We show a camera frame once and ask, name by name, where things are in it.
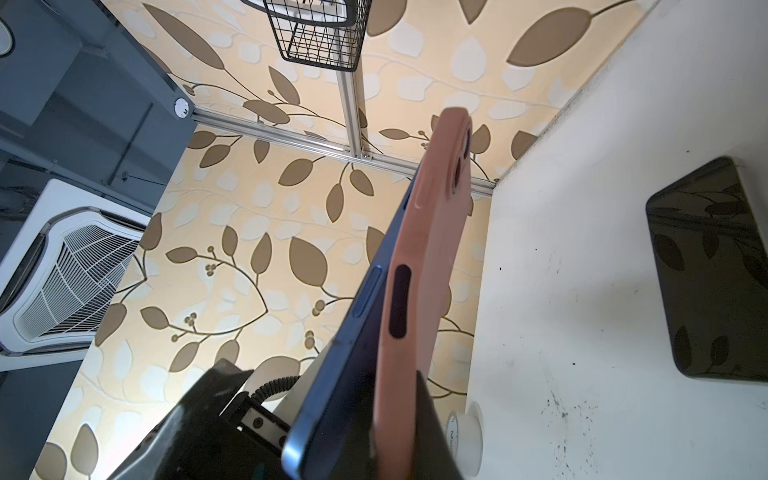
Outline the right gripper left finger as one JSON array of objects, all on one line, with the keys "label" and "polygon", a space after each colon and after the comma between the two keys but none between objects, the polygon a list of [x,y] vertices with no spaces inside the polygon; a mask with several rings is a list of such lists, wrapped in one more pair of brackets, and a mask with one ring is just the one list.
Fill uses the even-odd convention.
[{"label": "right gripper left finger", "polygon": [[341,458],[341,478],[372,480],[377,477],[376,450],[369,437],[350,439]]}]

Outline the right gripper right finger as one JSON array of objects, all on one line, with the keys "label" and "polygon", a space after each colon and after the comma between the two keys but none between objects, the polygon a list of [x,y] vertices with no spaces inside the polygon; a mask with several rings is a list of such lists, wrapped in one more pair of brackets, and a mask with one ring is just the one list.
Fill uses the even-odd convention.
[{"label": "right gripper right finger", "polygon": [[416,480],[461,480],[427,382],[416,372],[416,417],[411,478]]}]

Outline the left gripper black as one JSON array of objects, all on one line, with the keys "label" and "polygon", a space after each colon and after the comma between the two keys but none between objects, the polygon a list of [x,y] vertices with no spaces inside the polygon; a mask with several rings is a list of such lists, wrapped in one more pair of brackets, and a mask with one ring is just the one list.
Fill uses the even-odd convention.
[{"label": "left gripper black", "polygon": [[228,360],[205,372],[109,475],[111,479],[286,479],[289,425],[243,389]]}]

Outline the blue phone black screen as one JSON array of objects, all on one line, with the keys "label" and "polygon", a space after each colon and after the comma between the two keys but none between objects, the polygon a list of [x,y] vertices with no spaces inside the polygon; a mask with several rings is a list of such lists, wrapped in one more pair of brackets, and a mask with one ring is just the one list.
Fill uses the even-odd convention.
[{"label": "blue phone black screen", "polygon": [[766,381],[767,254],[734,161],[661,189],[645,214],[678,371]]}]

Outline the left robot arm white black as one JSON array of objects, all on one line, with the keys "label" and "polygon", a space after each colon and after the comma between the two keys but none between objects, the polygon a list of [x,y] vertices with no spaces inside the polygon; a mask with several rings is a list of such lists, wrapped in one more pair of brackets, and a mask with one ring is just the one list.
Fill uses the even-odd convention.
[{"label": "left robot arm white black", "polygon": [[207,370],[109,475],[111,479],[286,479],[282,447],[290,426],[263,406],[298,375],[250,393],[253,372],[222,359]]}]

